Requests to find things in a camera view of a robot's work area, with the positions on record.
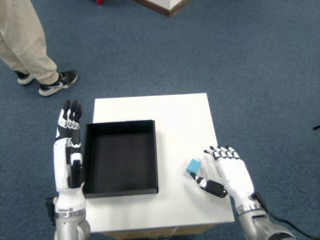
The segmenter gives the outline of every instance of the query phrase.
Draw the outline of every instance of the blue block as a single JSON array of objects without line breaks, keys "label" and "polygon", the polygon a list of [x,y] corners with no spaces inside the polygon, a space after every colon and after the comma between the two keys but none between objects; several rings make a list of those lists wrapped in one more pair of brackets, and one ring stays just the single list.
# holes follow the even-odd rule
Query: blue block
[{"label": "blue block", "polygon": [[187,173],[197,173],[199,168],[200,168],[201,163],[192,159],[191,162],[189,163],[188,167],[186,168]]}]

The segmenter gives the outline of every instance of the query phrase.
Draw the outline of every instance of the black sneaker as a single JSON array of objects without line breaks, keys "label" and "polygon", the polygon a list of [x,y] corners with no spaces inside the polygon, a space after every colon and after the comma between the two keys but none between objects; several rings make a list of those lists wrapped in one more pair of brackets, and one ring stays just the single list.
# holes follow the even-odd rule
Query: black sneaker
[{"label": "black sneaker", "polygon": [[78,79],[78,74],[74,70],[59,73],[59,78],[56,82],[50,85],[41,85],[39,94],[41,96],[50,96],[62,89],[67,89],[73,85]]},{"label": "black sneaker", "polygon": [[24,74],[19,71],[14,71],[18,76],[18,83],[21,85],[28,85],[33,79],[35,79],[31,74]]}]

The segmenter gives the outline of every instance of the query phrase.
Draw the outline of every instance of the black box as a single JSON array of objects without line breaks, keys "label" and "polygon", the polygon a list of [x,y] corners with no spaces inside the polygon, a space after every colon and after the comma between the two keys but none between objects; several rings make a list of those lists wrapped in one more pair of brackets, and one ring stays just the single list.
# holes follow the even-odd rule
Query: black box
[{"label": "black box", "polygon": [[87,124],[83,164],[86,198],[158,193],[155,121]]}]

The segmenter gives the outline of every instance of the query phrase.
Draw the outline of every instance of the black cable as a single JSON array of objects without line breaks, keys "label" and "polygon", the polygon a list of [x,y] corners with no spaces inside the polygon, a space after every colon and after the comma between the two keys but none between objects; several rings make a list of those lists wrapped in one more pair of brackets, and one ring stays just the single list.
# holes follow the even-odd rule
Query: black cable
[{"label": "black cable", "polygon": [[262,196],[261,194],[256,191],[255,193],[253,193],[251,195],[251,197],[255,200],[257,200],[259,202],[259,204],[261,205],[261,207],[264,208],[264,210],[272,217],[274,218],[276,221],[278,222],[282,222],[282,223],[285,223],[285,224],[288,224],[290,227],[292,227],[294,230],[296,230],[298,233],[301,233],[302,235],[308,237],[309,239],[311,240],[320,240],[320,237],[316,237],[316,236],[311,236],[309,235],[308,233],[302,231],[301,229],[299,229],[297,226],[293,225],[290,221],[288,220],[285,220],[285,219],[282,219],[282,218],[279,218],[277,217],[276,215],[274,215],[273,213],[271,213],[268,208],[267,208],[267,205],[266,203],[264,202],[264,200],[262,199]]}]

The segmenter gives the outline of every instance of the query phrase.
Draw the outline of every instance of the robotic finger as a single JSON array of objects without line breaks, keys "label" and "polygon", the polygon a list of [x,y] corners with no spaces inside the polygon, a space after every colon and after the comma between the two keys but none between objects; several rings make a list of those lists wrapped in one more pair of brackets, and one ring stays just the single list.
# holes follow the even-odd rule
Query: robotic finger
[{"label": "robotic finger", "polygon": [[219,198],[224,198],[228,194],[222,184],[212,181],[210,179],[203,178],[202,176],[198,176],[194,172],[190,172],[189,174],[196,181],[196,183],[202,190]]}]

